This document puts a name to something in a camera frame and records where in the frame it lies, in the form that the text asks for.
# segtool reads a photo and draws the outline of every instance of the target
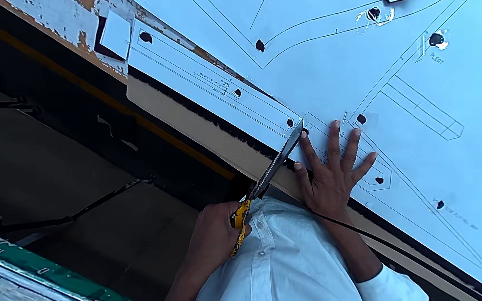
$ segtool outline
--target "black cable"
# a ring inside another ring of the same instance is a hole
[[[43,227],[48,227],[52,225],[60,225],[60,224],[65,224],[65,223],[71,223],[74,222],[79,216],[82,216],[83,214],[89,212],[90,210],[96,208],[97,206],[109,201],[110,199],[114,198],[117,195],[120,195],[122,192],[128,190],[131,187],[134,187],[138,183],[149,183],[153,180],[141,180],[141,179],[135,179],[127,184],[124,184],[121,188],[118,188],[117,190],[109,192],[107,195],[102,196],[101,198],[97,199],[87,207],[83,208],[76,214],[72,216],[65,216],[61,219],[55,219],[55,220],[48,220],[48,221],[38,221],[38,222],[30,222],[30,223],[19,223],[19,224],[10,224],[10,225],[2,225],[0,226],[0,232],[2,233],[8,233],[8,232],[14,232],[14,231],[20,231],[20,230],[28,230],[28,229],[35,229],[35,228],[43,228]]]
[[[396,245],[394,245],[394,244],[392,244],[392,243],[390,243],[390,242],[387,242],[387,241],[385,241],[384,239],[379,238],[378,236],[375,236],[375,235],[373,235],[373,234],[371,234],[371,233],[368,233],[368,232],[366,232],[366,231],[364,231],[364,230],[358,229],[358,228],[353,227],[353,226],[351,226],[351,225],[348,225],[348,224],[346,224],[346,223],[343,223],[343,222],[334,220],[334,219],[332,219],[332,218],[330,218],[330,217],[327,217],[327,216],[321,215],[321,214],[319,214],[319,213],[316,213],[316,212],[314,212],[312,209],[306,207],[305,204],[303,204],[303,203],[301,203],[301,204],[302,204],[302,206],[304,206],[304,208],[305,208],[306,210],[308,210],[309,212],[317,215],[318,217],[321,217],[321,218],[323,218],[323,219],[325,219],[325,220],[328,220],[328,221],[331,221],[331,222],[333,222],[333,223],[336,223],[336,224],[338,224],[338,225],[340,225],[340,226],[343,226],[343,227],[345,227],[345,228],[347,228],[347,229],[349,229],[349,230],[352,230],[352,231],[354,231],[354,232],[357,232],[357,233],[359,233],[359,234],[362,234],[362,235],[364,235],[364,236],[366,236],[366,237],[369,237],[369,238],[373,239],[373,240],[376,241],[376,242],[379,242],[379,243],[385,245],[386,247],[388,247],[388,248],[396,251],[397,253],[399,253],[399,254],[407,257],[408,259],[414,261],[415,263],[418,263],[419,265],[421,265],[421,266],[424,267],[425,269],[429,270],[430,272],[432,272],[432,273],[435,274],[436,276],[444,279],[445,281],[451,283],[453,286],[459,288],[461,291],[465,292],[466,294],[470,295],[471,297],[476,298],[477,300],[482,301],[482,295],[479,294],[478,292],[470,289],[470,288],[467,287],[466,285],[460,283],[459,281],[456,281],[455,279],[449,277],[448,275],[445,275],[444,273],[442,273],[441,271],[437,270],[436,268],[434,268],[434,267],[431,266],[430,264],[424,262],[423,260],[420,260],[418,257],[410,254],[409,252],[401,249],[400,247],[397,247]]]

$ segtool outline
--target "black hole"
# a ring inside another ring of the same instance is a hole
[[[265,51],[265,45],[261,40],[258,40],[258,42],[256,42],[256,49],[258,49],[261,52]]]
[[[444,36],[439,33],[433,33],[429,38],[429,45],[436,46],[444,42]]]
[[[380,16],[380,9],[379,8],[372,8],[367,11],[366,17],[371,21],[377,21]]]
[[[362,124],[364,124],[367,121],[366,117],[362,114],[358,114],[358,117],[356,117],[356,120]]]
[[[143,31],[143,32],[141,32],[141,33],[139,34],[139,38],[140,38],[141,40],[143,40],[144,42],[150,42],[150,43],[152,43],[151,35],[150,35],[149,33],[145,32],[145,31]]]

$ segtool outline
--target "white paper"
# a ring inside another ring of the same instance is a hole
[[[189,59],[169,57],[176,51],[155,43],[147,49],[180,69],[159,71],[152,61],[168,64],[144,55],[135,34],[132,66],[277,150],[284,136],[261,120],[277,118],[278,124],[282,117],[262,104],[289,110],[286,115],[304,118],[324,162],[327,125],[347,112],[342,145],[360,127],[357,163],[379,153],[352,197],[482,282],[482,2],[138,2],[287,109],[260,97],[247,103],[248,118],[225,101],[212,102],[203,92],[208,88],[196,89],[176,75],[197,71]],[[368,19],[374,7],[380,10],[375,21]],[[443,47],[430,45],[438,31]],[[256,50],[258,39],[264,52]],[[190,51],[177,50],[228,78]],[[357,121],[360,114],[365,124]],[[303,159],[298,147],[290,157]],[[440,201],[445,205],[437,209]]]
[[[130,47],[131,24],[115,12],[109,10],[100,44],[123,59],[127,58]]]

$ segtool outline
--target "person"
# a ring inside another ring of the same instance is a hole
[[[299,143],[312,167],[311,181],[301,162],[293,167],[309,209],[352,225],[345,210],[349,195],[377,153],[353,169],[361,135],[356,128],[340,161],[339,126],[339,120],[331,123],[327,164],[303,131]],[[428,300],[408,276],[384,266],[358,233],[282,202],[273,196],[276,188],[269,190],[252,202],[247,236],[232,258],[240,230],[229,217],[239,202],[209,205],[198,215],[167,300]]]

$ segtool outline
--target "white shirt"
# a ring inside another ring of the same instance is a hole
[[[408,276],[384,265],[371,280],[354,283],[328,232],[302,208],[266,194],[250,213],[252,233],[197,300],[428,300]]]

